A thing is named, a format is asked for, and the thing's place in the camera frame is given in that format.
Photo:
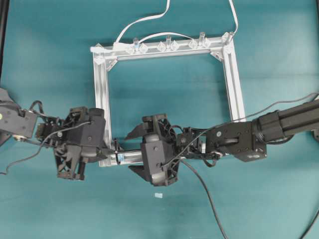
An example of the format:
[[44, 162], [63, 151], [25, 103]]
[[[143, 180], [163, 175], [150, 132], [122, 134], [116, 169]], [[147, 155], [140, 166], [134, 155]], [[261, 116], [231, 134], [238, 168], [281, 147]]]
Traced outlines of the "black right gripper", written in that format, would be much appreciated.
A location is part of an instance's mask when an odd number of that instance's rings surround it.
[[[177, 125], [172, 125], [166, 114], [142, 117], [142, 123], [137, 125], [128, 135], [125, 140], [143, 137], [150, 133], [156, 133], [159, 138], [173, 147], [173, 158], [166, 162], [164, 166], [175, 161], [179, 164], [182, 158], [204, 158], [202, 152], [202, 140], [191, 128], [180, 128]], [[149, 169], [143, 165], [130, 165], [129, 169], [140, 176], [147, 182], [152, 182], [152, 177]]]

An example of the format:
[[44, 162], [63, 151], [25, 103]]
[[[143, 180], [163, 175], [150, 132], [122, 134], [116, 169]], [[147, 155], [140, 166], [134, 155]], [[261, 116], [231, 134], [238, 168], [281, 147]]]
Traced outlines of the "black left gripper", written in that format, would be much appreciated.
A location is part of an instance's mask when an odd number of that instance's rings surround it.
[[[45, 146], [53, 148], [57, 177], [68, 180], [84, 180], [85, 162], [81, 155], [83, 146], [76, 134], [80, 128], [72, 129], [83, 122], [89, 121], [86, 107], [72, 108], [66, 119], [50, 117], [37, 128], [37, 139]], [[110, 149], [103, 147], [101, 154], [104, 156], [124, 152], [123, 148]]]

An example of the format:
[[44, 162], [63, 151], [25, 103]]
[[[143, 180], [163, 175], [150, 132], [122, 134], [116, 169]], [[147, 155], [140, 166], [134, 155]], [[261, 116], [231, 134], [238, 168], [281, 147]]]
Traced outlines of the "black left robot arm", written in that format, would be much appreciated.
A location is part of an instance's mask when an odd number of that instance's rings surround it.
[[41, 101], [23, 109], [7, 90], [0, 90], [0, 143], [13, 137], [39, 149], [52, 148], [58, 178], [82, 181], [87, 163], [115, 153], [104, 141], [105, 125], [103, 109], [71, 108], [61, 119], [46, 115]]

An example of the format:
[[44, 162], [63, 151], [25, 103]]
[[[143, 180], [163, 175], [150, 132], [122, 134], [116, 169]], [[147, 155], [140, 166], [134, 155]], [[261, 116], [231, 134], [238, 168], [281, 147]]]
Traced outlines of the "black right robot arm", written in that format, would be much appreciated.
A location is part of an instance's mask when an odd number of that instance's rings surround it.
[[166, 114], [145, 116], [126, 139], [142, 138], [142, 165], [129, 168], [154, 186], [177, 181], [182, 159], [217, 161], [226, 154], [244, 161], [267, 157], [267, 145], [283, 144], [295, 134], [319, 127], [319, 100], [315, 98], [286, 110], [261, 115], [251, 121], [232, 120], [207, 129], [184, 127], [176, 133]]

